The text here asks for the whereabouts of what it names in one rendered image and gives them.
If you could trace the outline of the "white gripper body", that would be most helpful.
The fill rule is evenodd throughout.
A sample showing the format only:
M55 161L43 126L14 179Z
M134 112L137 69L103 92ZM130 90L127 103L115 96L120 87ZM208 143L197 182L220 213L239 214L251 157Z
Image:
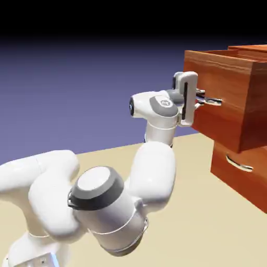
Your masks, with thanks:
M198 75L194 71L183 72L178 78L180 93L184 93L184 107L179 126L191 127L194 120Z

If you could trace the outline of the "reddish wooden drawer front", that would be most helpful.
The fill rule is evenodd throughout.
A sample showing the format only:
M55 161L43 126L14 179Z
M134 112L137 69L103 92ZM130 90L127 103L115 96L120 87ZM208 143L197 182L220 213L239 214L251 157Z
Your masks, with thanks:
M205 52L185 51L184 70L198 74L198 89L220 106L195 111L193 128L234 152L240 152L242 123L253 62Z
M253 167L244 172L230 165L225 155L239 164ZM267 147L235 153L214 143L211 173L267 214Z

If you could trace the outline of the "reddish wooden cabinet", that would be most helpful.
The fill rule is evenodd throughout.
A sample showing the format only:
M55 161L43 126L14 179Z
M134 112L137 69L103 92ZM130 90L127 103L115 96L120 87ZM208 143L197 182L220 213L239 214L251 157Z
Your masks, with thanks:
M226 50L197 52L253 62L242 123L240 152L235 153L267 147L267 44L234 45Z

